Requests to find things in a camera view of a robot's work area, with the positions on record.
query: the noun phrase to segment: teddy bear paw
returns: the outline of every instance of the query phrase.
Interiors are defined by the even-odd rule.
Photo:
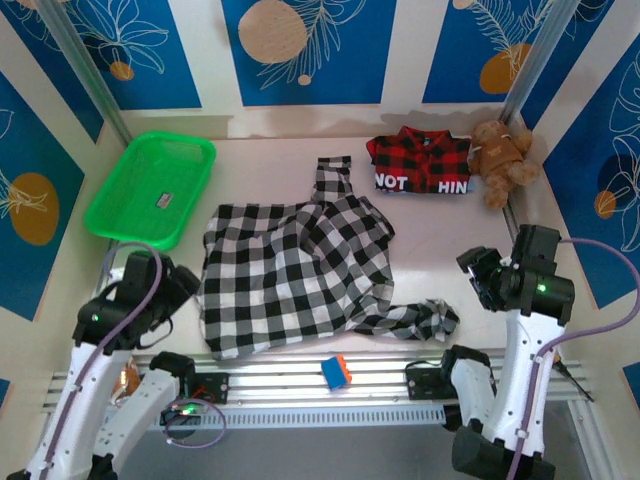
[[[484,202],[489,208],[503,208],[508,198],[509,194],[505,190],[488,190],[484,194]]]
[[[531,162],[515,162],[509,167],[509,178],[517,185],[531,185],[540,174],[540,167]]]

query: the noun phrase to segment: small blue block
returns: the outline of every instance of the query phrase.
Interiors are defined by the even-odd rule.
[[[343,364],[340,363],[338,357],[331,357],[329,360],[325,360],[321,363],[321,366],[324,378],[329,385],[329,390],[335,390],[349,384],[351,375],[349,375],[348,371],[345,371],[346,369],[343,368]]]

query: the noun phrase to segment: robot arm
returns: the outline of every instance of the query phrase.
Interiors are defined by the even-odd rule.
[[[155,274],[149,255],[132,253],[121,282],[110,285],[78,313],[75,346],[60,401],[38,450],[25,470],[9,480],[113,480],[127,456],[162,410],[179,395],[190,396],[195,384],[192,359],[173,353],[157,355],[135,393],[107,425],[105,410],[113,386],[140,338],[167,321],[198,289],[198,279],[186,268],[161,256],[162,277],[151,302],[138,317],[107,344],[91,365],[81,387],[77,375],[103,338],[129,314],[149,291]],[[115,298],[109,294],[117,287]],[[68,411],[67,399],[75,392]],[[64,421],[61,434],[56,426]],[[53,456],[47,459],[51,443]]]
[[[544,462],[543,416],[554,350],[538,358],[543,345],[562,336],[574,299],[573,283],[556,277],[554,257],[560,235],[523,225],[509,259],[494,249],[475,248],[458,257],[471,275],[482,305],[507,314],[507,348],[497,391],[489,358],[454,346],[445,352],[441,376],[456,389],[462,427],[453,445],[453,467],[484,480],[506,478],[518,439],[524,438],[518,479],[552,480],[555,467]],[[540,362],[533,415],[526,430],[528,383]]]

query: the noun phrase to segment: metal rail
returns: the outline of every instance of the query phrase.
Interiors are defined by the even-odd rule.
[[[503,350],[487,352],[499,384],[504,361]],[[441,352],[352,353],[345,360],[353,376],[348,388],[330,392],[320,370],[320,362],[332,354],[256,355],[245,360],[216,362],[206,355],[195,356],[198,372],[229,373],[226,408],[252,410],[265,408],[369,407],[399,405],[443,405],[451,402],[415,402],[409,400],[405,384],[405,366],[415,360],[437,363]],[[137,356],[142,373],[151,356]],[[585,373],[578,361],[566,361],[572,375],[588,390]],[[43,409],[51,412],[58,403],[66,373],[54,375]],[[550,401],[579,400],[575,387],[557,375],[551,376]]]

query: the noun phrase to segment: white table surface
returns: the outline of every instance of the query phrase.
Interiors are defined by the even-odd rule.
[[[374,189],[374,171],[365,149],[368,138],[224,140],[214,142],[218,154],[211,179],[180,244],[169,254],[200,276],[202,235],[222,203],[296,203],[311,195],[318,157],[350,155],[355,194],[366,196],[389,219],[396,231],[390,242],[395,280],[394,304],[443,298],[460,316],[450,342],[479,349],[506,344],[504,314],[482,309],[456,257],[479,245],[507,255],[511,240],[501,211],[489,211],[478,193],[467,195],[388,195]],[[124,260],[123,252],[118,264]],[[169,350],[183,354],[208,353],[200,331],[198,309],[190,300],[174,315],[173,334],[145,353]],[[167,332],[165,326],[146,335],[149,344]],[[428,342],[400,341],[342,333],[266,353],[390,352],[443,349]]]

